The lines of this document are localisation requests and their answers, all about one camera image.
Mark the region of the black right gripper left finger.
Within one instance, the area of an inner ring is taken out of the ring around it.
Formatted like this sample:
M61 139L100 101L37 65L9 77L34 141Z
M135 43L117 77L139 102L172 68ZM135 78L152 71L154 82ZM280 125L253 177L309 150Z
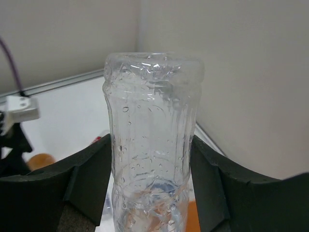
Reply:
M111 136L32 172L0 162L3 232L93 232L101 223L111 174Z

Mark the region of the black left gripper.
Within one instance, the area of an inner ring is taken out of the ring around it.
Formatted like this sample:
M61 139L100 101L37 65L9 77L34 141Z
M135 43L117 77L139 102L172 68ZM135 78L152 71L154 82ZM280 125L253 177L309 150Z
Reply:
M6 157L2 158L2 148L4 147L12 150ZM32 151L32 146L28 142L20 123L14 123L7 134L0 136L0 176L26 175L30 173L30 168L22 155Z

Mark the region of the clear unlabelled bottle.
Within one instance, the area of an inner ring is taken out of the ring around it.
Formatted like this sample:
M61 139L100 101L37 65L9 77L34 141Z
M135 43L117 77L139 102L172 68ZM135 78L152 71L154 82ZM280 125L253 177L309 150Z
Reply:
M203 61L172 53L113 53L104 78L115 230L185 231Z

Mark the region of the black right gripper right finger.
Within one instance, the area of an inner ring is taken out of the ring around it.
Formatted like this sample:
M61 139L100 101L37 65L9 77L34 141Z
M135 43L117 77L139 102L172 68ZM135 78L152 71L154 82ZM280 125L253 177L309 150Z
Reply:
M309 175L284 180L251 171L195 136L191 174L203 232L306 232Z

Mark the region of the orange drink bottle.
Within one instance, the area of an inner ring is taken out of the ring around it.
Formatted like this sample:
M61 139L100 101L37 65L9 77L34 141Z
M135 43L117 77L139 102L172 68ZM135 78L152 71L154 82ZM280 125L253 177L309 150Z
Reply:
M37 154L31 157L27 161L27 166L29 167L31 171L34 171L34 170L49 166L55 162L56 160L52 155L46 154L46 153L40 153L40 154Z

